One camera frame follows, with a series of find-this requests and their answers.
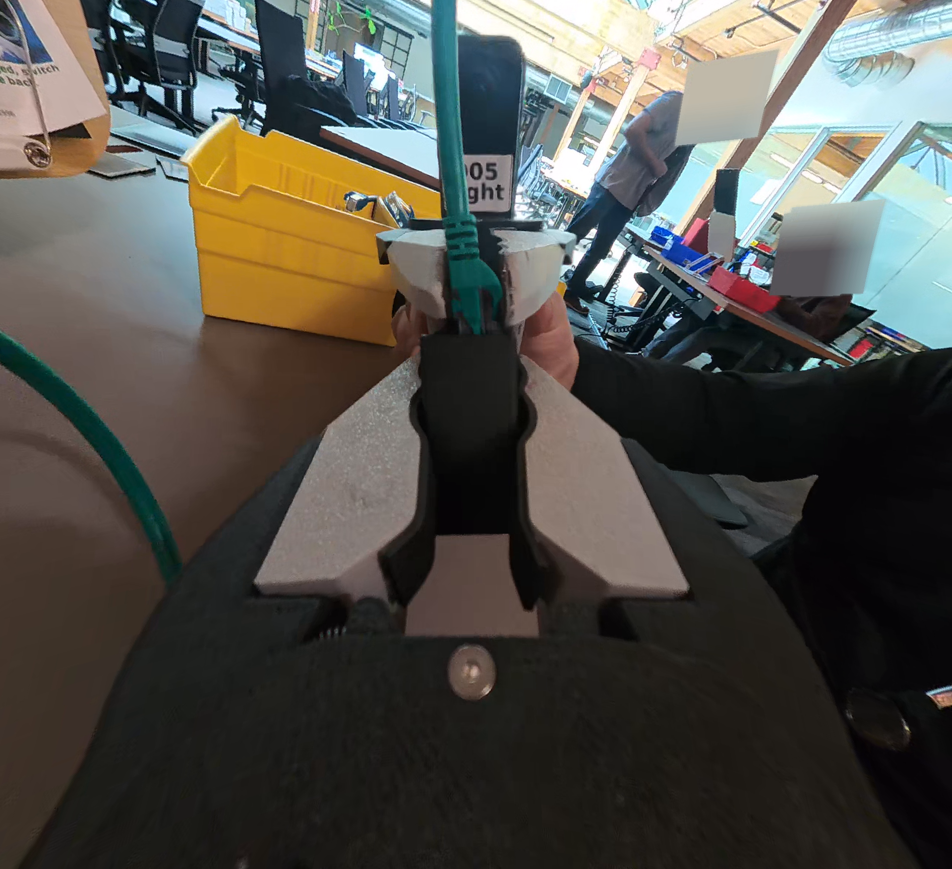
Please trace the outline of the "red plastic bin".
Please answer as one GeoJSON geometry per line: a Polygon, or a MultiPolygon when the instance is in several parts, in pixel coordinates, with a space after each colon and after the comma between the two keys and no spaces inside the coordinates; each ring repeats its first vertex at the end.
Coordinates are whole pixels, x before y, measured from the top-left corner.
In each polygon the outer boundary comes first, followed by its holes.
{"type": "Polygon", "coordinates": [[[734,304],[739,304],[760,315],[776,309],[780,298],[771,295],[750,280],[733,273],[722,265],[715,267],[708,280],[709,287],[734,304]]]}

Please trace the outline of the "blue plastic bin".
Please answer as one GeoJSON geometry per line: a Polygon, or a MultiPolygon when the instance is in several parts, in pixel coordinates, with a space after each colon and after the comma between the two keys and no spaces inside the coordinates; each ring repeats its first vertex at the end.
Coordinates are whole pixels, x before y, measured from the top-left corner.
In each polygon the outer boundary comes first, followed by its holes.
{"type": "Polygon", "coordinates": [[[670,262],[688,269],[704,268],[713,263],[717,257],[712,252],[699,252],[684,243],[684,240],[673,232],[663,228],[656,228],[650,235],[649,243],[655,246],[660,256],[670,262]]]}

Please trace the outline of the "person's right hand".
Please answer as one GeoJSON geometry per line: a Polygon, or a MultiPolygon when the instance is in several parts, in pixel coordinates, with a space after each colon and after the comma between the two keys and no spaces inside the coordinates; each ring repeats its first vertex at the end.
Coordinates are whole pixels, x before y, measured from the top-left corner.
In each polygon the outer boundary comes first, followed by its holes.
{"type": "MultiPolygon", "coordinates": [[[[417,358],[421,339],[429,333],[426,315],[404,304],[393,316],[391,328],[400,358],[417,358]]],[[[520,350],[561,386],[571,390],[580,358],[564,298],[558,292],[526,320],[520,350]]]]}

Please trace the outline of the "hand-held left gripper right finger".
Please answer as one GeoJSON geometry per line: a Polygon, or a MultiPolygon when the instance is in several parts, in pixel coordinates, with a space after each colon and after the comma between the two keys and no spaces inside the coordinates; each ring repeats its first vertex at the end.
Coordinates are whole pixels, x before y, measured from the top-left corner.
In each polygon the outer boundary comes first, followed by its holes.
{"type": "Polygon", "coordinates": [[[526,356],[518,393],[510,570],[523,608],[686,599],[620,436],[526,356]]]}

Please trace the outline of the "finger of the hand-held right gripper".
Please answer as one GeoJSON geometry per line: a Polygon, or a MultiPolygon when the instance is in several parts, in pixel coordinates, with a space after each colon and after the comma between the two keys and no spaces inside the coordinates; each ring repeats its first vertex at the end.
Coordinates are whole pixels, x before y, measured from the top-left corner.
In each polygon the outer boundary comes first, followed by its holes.
{"type": "Polygon", "coordinates": [[[503,325],[534,315],[571,265],[576,237],[562,229],[497,229],[502,262],[503,325]]]}
{"type": "Polygon", "coordinates": [[[377,233],[380,264],[391,268],[397,291],[429,318],[451,314],[443,228],[388,229],[377,233]]]}

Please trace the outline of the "black office chair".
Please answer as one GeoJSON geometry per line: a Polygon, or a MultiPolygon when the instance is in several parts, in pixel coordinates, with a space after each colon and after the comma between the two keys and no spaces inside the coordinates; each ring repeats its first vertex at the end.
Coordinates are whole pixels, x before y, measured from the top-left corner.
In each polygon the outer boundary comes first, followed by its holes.
{"type": "Polygon", "coordinates": [[[181,97],[179,109],[169,101],[154,103],[174,124],[191,134],[197,132],[192,102],[197,87],[197,64],[193,43],[206,0],[158,0],[146,27],[143,84],[163,90],[167,97],[181,97]]]}

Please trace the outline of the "person's right forearm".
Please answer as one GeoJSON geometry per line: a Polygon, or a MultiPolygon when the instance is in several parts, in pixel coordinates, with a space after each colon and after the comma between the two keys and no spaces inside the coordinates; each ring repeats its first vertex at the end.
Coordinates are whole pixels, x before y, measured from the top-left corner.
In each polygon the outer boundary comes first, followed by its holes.
{"type": "Polygon", "coordinates": [[[574,396],[671,469],[950,486],[948,350],[754,374],[576,348],[574,396]]]}

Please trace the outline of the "black table pad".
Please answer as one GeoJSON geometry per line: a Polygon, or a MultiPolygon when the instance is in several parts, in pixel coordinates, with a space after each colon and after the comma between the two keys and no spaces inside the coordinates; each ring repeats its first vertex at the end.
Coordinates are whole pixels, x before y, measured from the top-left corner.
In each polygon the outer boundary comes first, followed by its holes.
{"type": "Polygon", "coordinates": [[[187,168],[180,161],[145,150],[107,149],[88,169],[88,174],[106,181],[152,176],[157,173],[168,181],[182,184],[188,181],[187,168]]]}

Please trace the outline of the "yellow plastic bin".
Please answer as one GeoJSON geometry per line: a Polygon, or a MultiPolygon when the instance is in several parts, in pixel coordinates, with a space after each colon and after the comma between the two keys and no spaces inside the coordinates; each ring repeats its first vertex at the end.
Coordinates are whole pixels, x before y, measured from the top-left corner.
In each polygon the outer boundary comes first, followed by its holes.
{"type": "Polygon", "coordinates": [[[392,228],[346,196],[397,194],[439,219],[427,187],[226,115],[184,155],[206,315],[391,347],[396,293],[378,260],[392,228]]]}

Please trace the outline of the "black network switch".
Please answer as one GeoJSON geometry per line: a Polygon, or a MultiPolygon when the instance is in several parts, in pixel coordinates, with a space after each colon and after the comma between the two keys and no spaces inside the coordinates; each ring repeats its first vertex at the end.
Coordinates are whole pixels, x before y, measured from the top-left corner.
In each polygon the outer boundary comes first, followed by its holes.
{"type": "Polygon", "coordinates": [[[523,540],[517,448],[527,429],[525,371],[514,340],[430,334],[421,340],[420,417],[439,535],[523,540]]]}

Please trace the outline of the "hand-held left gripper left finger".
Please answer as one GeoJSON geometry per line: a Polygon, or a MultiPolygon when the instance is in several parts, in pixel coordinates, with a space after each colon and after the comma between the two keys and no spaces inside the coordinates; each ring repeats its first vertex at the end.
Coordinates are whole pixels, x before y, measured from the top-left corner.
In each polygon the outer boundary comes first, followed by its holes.
{"type": "Polygon", "coordinates": [[[262,595],[406,606],[420,590],[434,550],[419,388],[411,358],[327,426],[256,575],[262,595]]]}

